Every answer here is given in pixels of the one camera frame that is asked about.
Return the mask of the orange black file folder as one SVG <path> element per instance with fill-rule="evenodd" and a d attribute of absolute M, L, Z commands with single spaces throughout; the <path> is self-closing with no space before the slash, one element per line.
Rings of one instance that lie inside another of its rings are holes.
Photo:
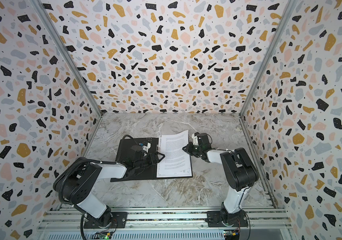
<path fill-rule="evenodd" d="M 115 161 L 127 170 L 113 182 L 161 180 L 193 177 L 191 157 L 184 150 L 188 134 L 163 135 L 160 138 L 123 136 Z"/>

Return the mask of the text page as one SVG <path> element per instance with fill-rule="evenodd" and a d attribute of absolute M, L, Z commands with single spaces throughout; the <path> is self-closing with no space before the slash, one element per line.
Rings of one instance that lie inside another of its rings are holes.
<path fill-rule="evenodd" d="M 191 156 L 183 150 L 188 143 L 188 130 L 160 137 L 159 152 L 165 157 L 157 164 L 157 179 L 193 177 Z"/>

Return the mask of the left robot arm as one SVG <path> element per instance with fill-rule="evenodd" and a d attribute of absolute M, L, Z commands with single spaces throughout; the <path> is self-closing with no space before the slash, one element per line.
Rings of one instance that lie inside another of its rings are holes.
<path fill-rule="evenodd" d="M 60 202 L 73 206 L 97 226 L 108 226 L 112 221 L 111 209 L 92 193 L 94 184 L 102 179 L 137 176 L 165 158 L 159 152 L 149 153 L 141 145 L 134 145 L 125 152 L 125 156 L 117 156 L 118 162 L 78 158 L 53 184 Z"/>

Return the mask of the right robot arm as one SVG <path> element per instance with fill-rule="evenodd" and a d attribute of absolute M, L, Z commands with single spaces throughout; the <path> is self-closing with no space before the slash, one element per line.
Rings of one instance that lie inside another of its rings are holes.
<path fill-rule="evenodd" d="M 183 150 L 190 156 L 200 158 L 207 163 L 223 165 L 229 184 L 229 191 L 222 203 L 220 215 L 209 218 L 209 222 L 222 223 L 225 226 L 241 223 L 243 200 L 250 188 L 259 180 L 253 161 L 244 148 L 235 150 L 213 148 L 212 138 L 206 133 L 196 132 L 192 135 L 192 139 Z"/>

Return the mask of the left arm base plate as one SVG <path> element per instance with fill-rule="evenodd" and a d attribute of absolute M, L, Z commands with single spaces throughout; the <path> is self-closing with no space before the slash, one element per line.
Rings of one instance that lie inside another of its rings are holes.
<path fill-rule="evenodd" d="M 128 212 L 111 212 L 104 214 L 99 219 L 95 219 L 91 215 L 85 218 L 83 227 L 85 229 L 124 229 L 127 221 Z"/>

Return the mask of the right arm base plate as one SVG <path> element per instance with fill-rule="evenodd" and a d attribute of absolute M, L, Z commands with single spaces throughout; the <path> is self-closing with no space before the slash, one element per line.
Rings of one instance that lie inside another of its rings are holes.
<path fill-rule="evenodd" d="M 229 214 L 225 209 L 220 211 L 208 211 L 206 222 L 210 228 L 219 227 L 248 227 L 248 217 L 244 210 L 237 213 Z"/>

